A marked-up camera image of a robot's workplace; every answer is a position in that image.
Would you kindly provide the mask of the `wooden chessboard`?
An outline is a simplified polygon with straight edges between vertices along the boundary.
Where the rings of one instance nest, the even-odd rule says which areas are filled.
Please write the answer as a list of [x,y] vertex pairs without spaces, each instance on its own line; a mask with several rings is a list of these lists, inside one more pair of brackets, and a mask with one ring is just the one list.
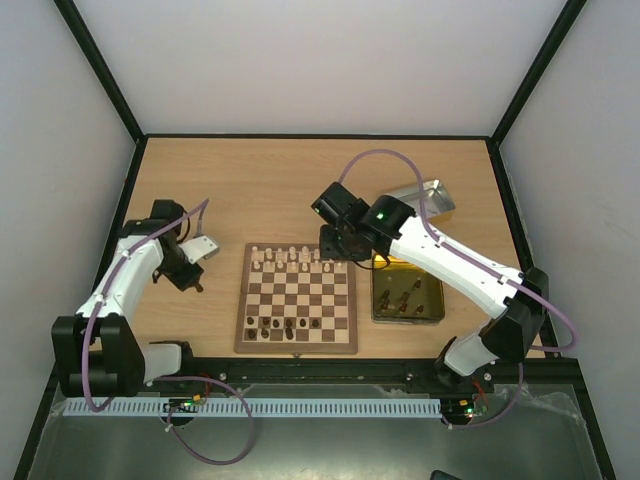
[[[246,318],[254,319],[247,325]],[[262,319],[271,318],[264,326]],[[307,320],[300,328],[299,320]],[[280,328],[272,328],[279,320]],[[292,319],[294,338],[285,336]],[[311,321],[320,320],[319,328]],[[248,339],[245,331],[253,329]],[[269,331],[262,338],[261,329]],[[249,243],[245,247],[234,352],[249,355],[354,355],[358,352],[355,266],[322,260],[317,245]]]

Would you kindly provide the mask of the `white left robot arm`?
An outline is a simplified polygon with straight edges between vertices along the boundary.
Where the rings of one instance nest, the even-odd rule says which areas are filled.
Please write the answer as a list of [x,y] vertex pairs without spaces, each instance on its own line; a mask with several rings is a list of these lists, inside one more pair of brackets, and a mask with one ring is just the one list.
[[202,232],[190,240],[180,232],[191,218],[202,218],[207,205],[186,211],[173,200],[157,200],[149,217],[122,227],[98,286],[75,314],[53,323],[55,366],[65,396],[82,397],[97,410],[98,397],[135,396],[144,383],[180,369],[180,342],[141,347],[131,322],[149,282],[164,277],[180,291],[202,289],[199,262],[219,246]]

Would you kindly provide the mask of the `gold tin tray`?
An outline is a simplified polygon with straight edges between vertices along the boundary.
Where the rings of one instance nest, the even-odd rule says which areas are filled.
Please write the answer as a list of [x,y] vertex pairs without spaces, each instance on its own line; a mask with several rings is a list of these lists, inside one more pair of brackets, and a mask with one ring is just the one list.
[[371,311],[374,322],[436,325],[445,317],[443,283],[398,258],[372,260]]

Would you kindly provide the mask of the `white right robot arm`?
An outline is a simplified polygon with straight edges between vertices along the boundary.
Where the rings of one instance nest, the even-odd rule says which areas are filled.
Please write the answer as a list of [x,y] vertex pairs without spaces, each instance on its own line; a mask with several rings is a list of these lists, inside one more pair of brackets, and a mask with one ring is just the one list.
[[422,209],[390,195],[368,205],[334,182],[311,207],[324,221],[322,258],[361,262],[380,255],[403,260],[464,294],[487,315],[476,331],[451,339],[441,352],[436,379],[443,389],[460,390],[493,361],[526,358],[544,321],[544,272],[495,263],[433,228]]

